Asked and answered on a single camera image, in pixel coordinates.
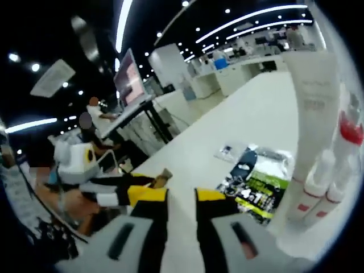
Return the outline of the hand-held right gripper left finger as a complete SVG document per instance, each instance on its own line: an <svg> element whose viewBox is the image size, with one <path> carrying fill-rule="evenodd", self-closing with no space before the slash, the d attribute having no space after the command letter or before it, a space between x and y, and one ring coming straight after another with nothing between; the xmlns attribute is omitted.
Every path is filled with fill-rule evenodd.
<svg viewBox="0 0 364 273"><path fill-rule="evenodd" d="M81 254L56 264L57 272L160 272L167 241L168 189L133 189L130 215L91 236Z"/></svg>

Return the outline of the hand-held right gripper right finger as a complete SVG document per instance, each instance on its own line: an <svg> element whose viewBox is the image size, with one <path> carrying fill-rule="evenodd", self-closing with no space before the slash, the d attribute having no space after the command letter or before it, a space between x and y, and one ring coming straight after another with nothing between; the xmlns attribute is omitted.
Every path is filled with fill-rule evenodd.
<svg viewBox="0 0 364 273"><path fill-rule="evenodd" d="M237 203L195 188L197 240L205 272L310 272L312 262L282 251L276 239Z"/></svg>

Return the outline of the person's left hand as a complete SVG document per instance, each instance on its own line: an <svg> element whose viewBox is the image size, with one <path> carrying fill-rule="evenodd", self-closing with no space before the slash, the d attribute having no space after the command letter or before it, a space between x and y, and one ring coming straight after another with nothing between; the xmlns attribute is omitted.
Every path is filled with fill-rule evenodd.
<svg viewBox="0 0 364 273"><path fill-rule="evenodd" d="M79 189L72 189L60 195L59 209L71 220L81 221L99 213L100 206L87 199Z"/></svg>

